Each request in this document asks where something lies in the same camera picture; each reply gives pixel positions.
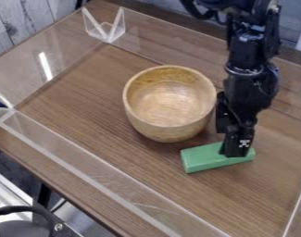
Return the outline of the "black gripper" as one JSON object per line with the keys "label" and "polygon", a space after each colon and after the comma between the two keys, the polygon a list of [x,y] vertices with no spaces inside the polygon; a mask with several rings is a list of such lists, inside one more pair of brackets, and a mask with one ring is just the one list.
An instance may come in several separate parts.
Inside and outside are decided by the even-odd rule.
{"label": "black gripper", "polygon": [[228,78],[217,94],[216,130],[225,135],[220,154],[245,157],[254,140],[258,113],[273,102],[278,93],[278,69],[273,63],[252,69],[225,66]]}

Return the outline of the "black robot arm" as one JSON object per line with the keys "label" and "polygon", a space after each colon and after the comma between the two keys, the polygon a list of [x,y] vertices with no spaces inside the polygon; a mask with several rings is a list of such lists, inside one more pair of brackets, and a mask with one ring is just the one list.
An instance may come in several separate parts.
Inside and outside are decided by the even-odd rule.
{"label": "black robot arm", "polygon": [[180,0],[201,20],[226,19],[229,52],[224,90],[217,94],[216,130],[225,140],[220,154],[246,156],[254,140],[258,113],[278,93],[278,68],[272,58],[278,54],[281,5],[276,0]]}

